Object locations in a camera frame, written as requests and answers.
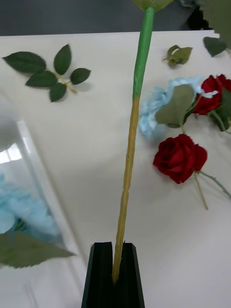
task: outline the black stand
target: black stand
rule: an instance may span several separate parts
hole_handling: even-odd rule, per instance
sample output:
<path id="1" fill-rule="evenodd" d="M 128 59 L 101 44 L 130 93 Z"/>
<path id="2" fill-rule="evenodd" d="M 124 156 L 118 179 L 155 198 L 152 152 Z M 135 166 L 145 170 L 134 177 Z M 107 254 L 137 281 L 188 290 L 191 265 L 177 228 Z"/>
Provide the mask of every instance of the black stand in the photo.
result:
<path id="1" fill-rule="evenodd" d="M 90 250 L 82 308 L 145 308 L 136 247 L 123 244 L 115 287 L 112 265 L 112 243 L 95 243 Z"/>

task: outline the blue flower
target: blue flower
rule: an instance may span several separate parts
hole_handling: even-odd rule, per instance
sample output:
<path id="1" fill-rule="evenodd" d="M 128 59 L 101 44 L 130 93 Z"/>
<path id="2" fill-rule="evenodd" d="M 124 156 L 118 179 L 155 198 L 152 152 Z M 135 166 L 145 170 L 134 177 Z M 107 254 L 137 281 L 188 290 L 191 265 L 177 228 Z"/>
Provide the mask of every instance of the blue flower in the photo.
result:
<path id="1" fill-rule="evenodd" d="M 28 192 L 7 183 L 0 171 L 0 233 L 13 230 L 19 219 L 26 224 L 31 234 L 36 234 L 40 239 L 60 235 L 43 201 L 34 200 Z"/>
<path id="2" fill-rule="evenodd" d="M 155 114 L 163 106 L 170 102 L 175 87 L 185 84 L 191 85 L 194 89 L 193 102 L 197 94 L 201 94 L 207 98 L 212 98 L 213 95 L 218 93 L 217 91 L 205 93 L 205 91 L 201 89 L 201 86 L 198 84 L 201 78 L 201 76 L 195 76 L 188 79 L 178 77 L 168 82 L 167 90 L 161 87 L 155 87 L 154 91 L 149 91 L 150 97 L 142 103 L 139 111 L 140 118 L 138 130 L 141 132 L 141 134 L 144 135 L 147 139 L 153 140 L 154 138 L 159 137 L 164 133 L 166 126 L 156 122 Z"/>

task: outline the rose leaf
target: rose leaf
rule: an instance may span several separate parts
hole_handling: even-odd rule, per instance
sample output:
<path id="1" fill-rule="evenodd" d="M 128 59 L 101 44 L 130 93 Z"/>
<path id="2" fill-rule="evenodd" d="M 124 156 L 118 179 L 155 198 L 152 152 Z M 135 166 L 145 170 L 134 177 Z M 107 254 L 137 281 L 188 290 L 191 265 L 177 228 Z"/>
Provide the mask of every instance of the rose leaf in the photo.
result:
<path id="1" fill-rule="evenodd" d="M 174 45 L 172 47 L 170 47 L 167 51 L 167 58 L 170 58 L 172 53 L 176 50 L 176 49 L 180 49 L 180 47 L 178 45 Z"/>
<path id="2" fill-rule="evenodd" d="M 222 101 L 220 104 L 221 106 L 210 112 L 209 116 L 214 120 L 221 131 L 225 131 L 229 129 L 231 120 L 231 93 L 226 89 L 222 91 Z"/>
<path id="3" fill-rule="evenodd" d="M 69 251 L 38 241 L 23 232 L 7 232 L 0 236 L 0 264 L 24 268 L 51 258 L 71 257 Z"/>
<path id="4" fill-rule="evenodd" d="M 21 73 L 34 74 L 46 69 L 45 60 L 38 54 L 28 51 L 15 52 L 3 59 L 9 66 Z"/>
<path id="5" fill-rule="evenodd" d="M 71 83 L 73 85 L 78 85 L 81 82 L 84 82 L 90 76 L 90 70 L 87 68 L 77 68 L 71 74 Z"/>
<path id="6" fill-rule="evenodd" d="M 184 117 L 192 105 L 193 94 L 190 85 L 175 87 L 171 101 L 155 114 L 156 121 L 160 124 L 183 125 Z"/>
<path id="7" fill-rule="evenodd" d="M 220 38 L 205 37 L 204 45 L 212 57 L 227 49 L 227 45 Z"/>
<path id="8" fill-rule="evenodd" d="M 44 71 L 31 76 L 26 82 L 29 87 L 49 88 L 57 83 L 57 78 L 54 73 Z"/>
<path id="9" fill-rule="evenodd" d="M 200 5 L 209 26 L 220 34 L 220 38 L 228 47 L 231 47 L 231 1 L 201 0 Z"/>
<path id="10" fill-rule="evenodd" d="M 179 64 L 185 64 L 186 62 L 188 62 L 192 50 L 192 47 L 180 48 L 171 55 L 170 60 L 174 60 L 176 63 Z"/>
<path id="11" fill-rule="evenodd" d="M 66 85 L 58 82 L 50 89 L 50 100 L 51 102 L 59 101 L 64 97 L 66 93 Z"/>
<path id="12" fill-rule="evenodd" d="M 68 70 L 70 64 L 71 64 L 71 49 L 70 45 L 67 44 L 63 46 L 56 54 L 54 58 L 54 69 L 58 74 L 64 75 Z"/>

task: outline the rose stem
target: rose stem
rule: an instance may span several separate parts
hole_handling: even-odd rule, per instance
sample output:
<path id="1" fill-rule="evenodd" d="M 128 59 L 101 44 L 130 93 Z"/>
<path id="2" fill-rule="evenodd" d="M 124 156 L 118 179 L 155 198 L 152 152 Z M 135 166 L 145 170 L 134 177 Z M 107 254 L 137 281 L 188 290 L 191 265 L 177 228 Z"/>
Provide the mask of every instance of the rose stem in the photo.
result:
<path id="1" fill-rule="evenodd" d="M 224 191 L 224 193 L 226 193 L 226 195 L 228 195 L 229 198 L 231 198 L 231 194 L 227 191 L 227 189 L 215 177 L 212 177 L 211 175 L 208 175 L 207 173 L 204 173 L 203 171 L 198 171 L 197 173 L 201 173 L 205 177 L 213 180 Z"/>
<path id="2" fill-rule="evenodd" d="M 196 180 L 197 187 L 198 187 L 199 192 L 200 192 L 200 194 L 201 194 L 202 201 L 203 201 L 203 203 L 204 203 L 204 205 L 205 205 L 206 210 L 208 210 L 208 205 L 207 205 L 207 203 L 206 203 L 206 201 L 205 201 L 205 197 L 204 197 L 204 194 L 203 194 L 203 192 L 202 192 L 201 185 L 200 185 L 200 183 L 199 183 L 199 181 L 198 181 L 196 171 L 194 172 L 194 175 L 195 175 L 195 180 Z"/>
<path id="3" fill-rule="evenodd" d="M 134 70 L 133 95 L 132 95 L 132 110 L 128 134 L 128 150 L 126 155 L 126 165 L 124 171 L 124 185 L 120 203 L 120 213 L 118 220 L 118 228 L 116 234 L 115 256 L 112 270 L 112 281 L 115 285 L 119 278 L 119 267 L 122 256 L 124 232 L 126 224 L 126 215 L 128 207 L 128 195 L 131 184 L 131 174 L 133 167 L 133 159 L 135 153 L 136 130 L 139 118 L 139 102 L 141 89 L 143 84 L 143 76 L 148 58 L 149 47 L 151 43 L 154 21 L 154 8 L 147 8 L 144 11 L 140 39 L 137 51 L 137 58 Z"/>
<path id="4" fill-rule="evenodd" d="M 213 115 L 217 121 L 220 123 L 221 128 L 223 129 L 223 131 L 229 135 L 231 135 L 231 133 L 229 131 L 226 130 L 223 121 L 221 120 L 221 118 L 219 117 L 219 115 L 216 113 L 215 110 L 212 110 L 209 112 L 209 115 Z"/>

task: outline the red rose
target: red rose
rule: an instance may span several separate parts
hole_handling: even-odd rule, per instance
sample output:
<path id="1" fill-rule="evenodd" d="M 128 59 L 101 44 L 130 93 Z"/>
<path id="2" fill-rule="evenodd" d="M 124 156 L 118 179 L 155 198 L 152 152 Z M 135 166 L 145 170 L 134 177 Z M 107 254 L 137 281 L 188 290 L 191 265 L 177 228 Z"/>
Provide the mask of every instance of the red rose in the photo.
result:
<path id="1" fill-rule="evenodd" d="M 184 183 L 194 171 L 200 171 L 207 160 L 207 152 L 192 139 L 181 134 L 161 142 L 153 165 L 177 184 Z"/>
<path id="2" fill-rule="evenodd" d="M 205 91 L 205 93 L 218 91 L 218 93 L 212 98 L 201 97 L 193 111 L 194 114 L 206 115 L 220 106 L 220 102 L 222 100 L 222 84 L 220 82 L 218 83 L 217 79 L 210 75 L 209 78 L 203 82 L 201 88 Z"/>
<path id="3" fill-rule="evenodd" d="M 228 90 L 229 92 L 231 92 L 231 80 L 230 79 L 226 79 L 225 75 L 220 75 L 217 76 L 217 82 L 220 83 L 220 85 L 225 88 L 226 90 Z"/>

